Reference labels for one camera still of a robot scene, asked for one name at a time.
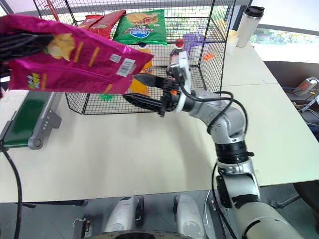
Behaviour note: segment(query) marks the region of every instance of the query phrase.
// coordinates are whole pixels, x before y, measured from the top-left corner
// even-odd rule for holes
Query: plastic bottle
[[[169,64],[174,64],[176,57],[179,55],[180,52],[183,51],[183,45],[184,45],[184,40],[181,38],[176,39],[175,42],[175,47],[173,50],[170,52],[170,59],[169,59]]]
[[[181,39],[181,38],[176,39],[175,47],[173,48],[173,50],[170,52],[170,55],[169,55],[169,64],[170,65],[176,63],[176,59],[177,59],[179,53],[184,51],[183,45],[184,45],[183,39]],[[166,74],[167,74],[168,79],[174,78],[174,75],[172,72],[166,70]]]
[[[142,52],[146,52],[151,54],[152,51],[149,47],[146,46],[145,43],[140,43],[138,49]],[[147,62],[141,73],[148,73],[148,74],[152,74],[153,70],[152,70],[152,60]],[[144,84],[142,84],[141,82],[139,82],[138,80],[136,80],[135,78],[133,79],[132,83],[131,83],[131,91],[133,91],[134,93],[139,93],[139,94],[143,94],[148,96],[149,95],[149,91],[148,91],[148,87]]]

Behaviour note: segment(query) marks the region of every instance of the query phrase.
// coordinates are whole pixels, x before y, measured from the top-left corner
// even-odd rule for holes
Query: potato chip image
[[[54,39],[49,43],[48,53],[55,59],[64,58],[70,61],[70,55],[75,48],[75,40],[71,33],[55,35]]]

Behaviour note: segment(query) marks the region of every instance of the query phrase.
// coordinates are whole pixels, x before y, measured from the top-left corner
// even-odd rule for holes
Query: white table
[[[319,144],[251,46],[226,56],[223,90],[248,112],[246,144],[261,186],[319,179]],[[0,128],[24,94],[1,100]],[[187,113],[82,116],[64,97],[57,113],[60,129],[41,150],[9,151],[25,202],[211,188],[214,143],[204,123]],[[2,154],[0,167],[0,202],[14,202],[15,178]]]

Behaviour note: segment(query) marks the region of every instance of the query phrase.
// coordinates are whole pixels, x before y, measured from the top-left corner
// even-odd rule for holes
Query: red chip bag
[[[90,32],[100,36],[110,38],[110,33],[114,24],[126,13],[125,10],[114,11],[107,15],[88,15],[79,27],[88,29]]]
[[[82,22],[79,27],[88,30],[91,25],[100,20],[102,17],[102,15],[87,15],[85,16],[84,22]]]

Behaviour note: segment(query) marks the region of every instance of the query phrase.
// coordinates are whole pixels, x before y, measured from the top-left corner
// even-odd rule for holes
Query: red bottle cap
[[[181,39],[181,38],[176,39],[175,45],[177,47],[182,47],[184,45],[184,39]]]

